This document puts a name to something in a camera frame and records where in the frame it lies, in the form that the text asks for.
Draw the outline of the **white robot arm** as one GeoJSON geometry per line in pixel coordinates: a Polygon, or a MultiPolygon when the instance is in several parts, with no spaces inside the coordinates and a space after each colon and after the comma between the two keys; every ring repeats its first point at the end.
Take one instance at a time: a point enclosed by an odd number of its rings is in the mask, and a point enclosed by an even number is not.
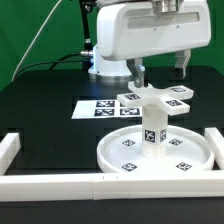
{"type": "Polygon", "coordinates": [[[208,45],[207,0],[98,0],[97,43],[91,76],[144,85],[144,57],[174,53],[181,77],[191,50],[208,45]]]}

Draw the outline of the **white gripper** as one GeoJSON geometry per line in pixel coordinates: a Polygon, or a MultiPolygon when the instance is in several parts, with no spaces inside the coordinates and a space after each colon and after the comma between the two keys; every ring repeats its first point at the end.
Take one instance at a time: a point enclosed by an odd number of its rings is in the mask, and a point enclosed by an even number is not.
{"type": "Polygon", "coordinates": [[[190,49],[206,46],[210,39],[207,0],[183,0],[177,12],[165,13],[154,13],[150,1],[125,2],[102,7],[97,17],[100,55],[110,61],[130,59],[128,69],[136,88],[144,86],[140,57],[176,52],[175,72],[183,79],[190,49]]]}

